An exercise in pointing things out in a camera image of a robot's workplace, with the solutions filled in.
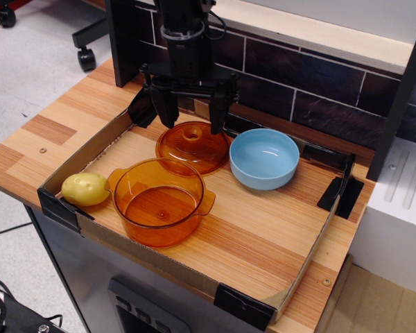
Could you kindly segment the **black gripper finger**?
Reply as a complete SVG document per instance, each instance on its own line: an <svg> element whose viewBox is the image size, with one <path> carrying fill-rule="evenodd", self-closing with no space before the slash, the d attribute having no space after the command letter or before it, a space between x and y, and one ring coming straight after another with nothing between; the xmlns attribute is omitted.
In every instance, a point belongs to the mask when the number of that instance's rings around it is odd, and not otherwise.
<svg viewBox="0 0 416 333"><path fill-rule="evenodd" d="M170 90L156 87L150 89L150 96L162 124L173 128L179 117L177 97Z"/></svg>
<svg viewBox="0 0 416 333"><path fill-rule="evenodd" d="M222 133L223 125L231 104L231 96L222 90L216 90L214 95L210 98L209 120L211 122L212 135Z"/></svg>

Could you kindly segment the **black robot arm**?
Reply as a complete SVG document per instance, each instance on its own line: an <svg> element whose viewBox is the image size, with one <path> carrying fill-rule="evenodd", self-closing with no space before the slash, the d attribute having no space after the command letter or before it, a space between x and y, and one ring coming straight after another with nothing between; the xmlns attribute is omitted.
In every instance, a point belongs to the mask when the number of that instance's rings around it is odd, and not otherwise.
<svg viewBox="0 0 416 333"><path fill-rule="evenodd" d="M162 16L160 34L166 41L168 60L144 64L144 89L167 128L179 117L180 97L209 100L211 133L223 131L229 107L238 98L239 75L214 63L209 16L215 1L156 1Z"/></svg>

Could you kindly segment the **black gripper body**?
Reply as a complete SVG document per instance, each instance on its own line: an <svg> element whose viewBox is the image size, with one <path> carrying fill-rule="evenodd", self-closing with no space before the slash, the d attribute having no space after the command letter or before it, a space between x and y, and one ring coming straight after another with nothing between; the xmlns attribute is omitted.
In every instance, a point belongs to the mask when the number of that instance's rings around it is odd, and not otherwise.
<svg viewBox="0 0 416 333"><path fill-rule="evenodd" d="M162 26L160 33L167 45L168 59L140 68L144 88L155 103L172 103L179 96L237 101L239 75L214 63L213 40L206 26Z"/></svg>

